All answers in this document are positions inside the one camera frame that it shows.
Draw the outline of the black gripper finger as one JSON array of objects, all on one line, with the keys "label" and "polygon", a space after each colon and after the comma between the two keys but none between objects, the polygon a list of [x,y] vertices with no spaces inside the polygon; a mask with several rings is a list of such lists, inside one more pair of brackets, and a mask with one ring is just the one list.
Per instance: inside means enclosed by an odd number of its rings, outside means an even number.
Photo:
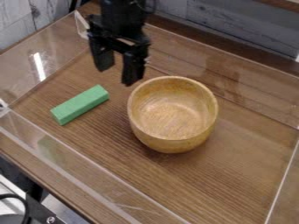
[{"label": "black gripper finger", "polygon": [[115,65],[114,51],[92,37],[88,38],[88,45],[95,66],[100,72],[104,72]]},{"label": "black gripper finger", "polygon": [[131,50],[123,54],[122,83],[126,86],[132,86],[144,78],[147,57],[147,45],[134,45]]}]

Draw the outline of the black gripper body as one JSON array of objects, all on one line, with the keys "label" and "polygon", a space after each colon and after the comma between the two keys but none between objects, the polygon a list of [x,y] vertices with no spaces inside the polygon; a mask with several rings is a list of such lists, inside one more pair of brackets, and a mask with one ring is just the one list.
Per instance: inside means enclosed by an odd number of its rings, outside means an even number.
[{"label": "black gripper body", "polygon": [[95,56],[146,56],[151,40],[144,34],[147,0],[99,0],[100,13],[88,15],[88,42]]}]

